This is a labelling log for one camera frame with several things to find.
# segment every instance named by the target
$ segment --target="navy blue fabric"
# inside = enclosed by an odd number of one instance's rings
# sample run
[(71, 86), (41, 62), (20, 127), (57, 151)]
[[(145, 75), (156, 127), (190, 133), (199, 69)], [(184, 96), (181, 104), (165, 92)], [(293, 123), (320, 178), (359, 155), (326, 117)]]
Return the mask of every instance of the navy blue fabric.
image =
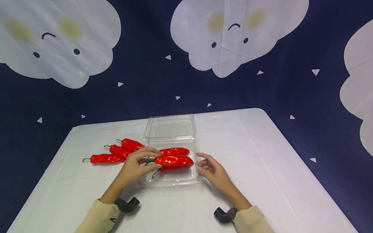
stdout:
[[(356, 229), (372, 231), (373, 157), (360, 142), (361, 120), (339, 99), (349, 76), (344, 48), (373, 19), (372, 1), (310, 0), (298, 28), (223, 79), (194, 69), (174, 44), (170, 22), (180, 1), (109, 2), (119, 13), (122, 35), (112, 65), (84, 87), (24, 77), (0, 64), (0, 232), (9, 228), (71, 127), (253, 107), (268, 113)], [(169, 54), (172, 60), (165, 59)], [(318, 76), (311, 69), (320, 69)], [(264, 74), (257, 76), (258, 70)], [(41, 116), (43, 124), (37, 122)], [(317, 163), (309, 160), (314, 157)]]

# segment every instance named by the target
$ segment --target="plastic container lid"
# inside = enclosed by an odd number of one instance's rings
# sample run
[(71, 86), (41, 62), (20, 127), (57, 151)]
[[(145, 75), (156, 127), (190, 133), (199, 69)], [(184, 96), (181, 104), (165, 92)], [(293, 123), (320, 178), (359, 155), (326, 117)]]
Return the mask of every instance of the plastic container lid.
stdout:
[(189, 139), (195, 137), (193, 114), (150, 117), (144, 138), (148, 141)]

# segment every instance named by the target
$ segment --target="finger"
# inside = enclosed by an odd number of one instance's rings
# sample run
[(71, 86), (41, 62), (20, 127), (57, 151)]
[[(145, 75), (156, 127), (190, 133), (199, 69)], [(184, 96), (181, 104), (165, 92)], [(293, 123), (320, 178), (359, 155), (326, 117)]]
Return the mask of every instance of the finger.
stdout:
[(202, 160), (202, 161), (200, 161), (200, 162), (198, 163), (198, 166), (199, 166), (199, 167), (203, 167), (203, 166), (208, 165), (208, 164), (209, 164), (209, 161), (208, 161), (208, 160)]
[(136, 153), (136, 154), (131, 154), (131, 155), (129, 155), (129, 157), (139, 160), (139, 159), (147, 157), (147, 156), (157, 158), (157, 157), (160, 157), (161, 155), (162, 154), (158, 154), (158, 153), (151, 152), (151, 151), (141, 151), (141, 152)]
[(142, 167), (142, 171), (143, 171), (144, 174), (147, 174), (147, 173), (149, 173), (151, 171), (154, 171), (154, 170), (156, 170), (158, 168), (161, 168), (161, 167), (162, 167), (162, 165), (160, 165), (160, 164), (152, 164), (152, 165)]
[(151, 147), (143, 147), (141, 149), (138, 149), (137, 151), (135, 151), (134, 153), (137, 154), (139, 152), (143, 152), (143, 151), (150, 151), (150, 152), (154, 152), (154, 153), (158, 153), (160, 154), (161, 152), (159, 152), (157, 149), (155, 148), (151, 148)]
[(139, 164), (154, 162), (153, 158), (142, 158), (138, 161)]
[(200, 173), (201, 176), (210, 181), (210, 183), (214, 179), (214, 175), (209, 170), (203, 169), (202, 167), (197, 167), (197, 171)]
[(213, 167), (221, 166), (218, 161), (216, 161), (211, 155), (205, 153), (197, 153), (199, 157), (207, 159)]

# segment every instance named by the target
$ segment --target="cartoon mouth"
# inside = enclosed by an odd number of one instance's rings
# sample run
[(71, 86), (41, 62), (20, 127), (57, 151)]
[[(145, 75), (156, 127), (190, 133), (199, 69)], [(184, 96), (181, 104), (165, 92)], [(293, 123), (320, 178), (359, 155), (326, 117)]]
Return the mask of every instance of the cartoon mouth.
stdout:
[(229, 29), (231, 29), (233, 26), (237, 26), (237, 27), (241, 27), (241, 25), (240, 24), (238, 24), (238, 23), (234, 23), (234, 24), (232, 24), (229, 28), (228, 28), (228, 31), (229, 31)]
[(46, 36), (46, 35), (51, 35), (51, 36), (53, 36), (53, 37), (56, 37), (56, 36), (53, 35), (52, 33), (45, 32), (45, 33), (43, 33), (43, 34), (41, 35), (41, 39), (44, 40), (44, 36)]

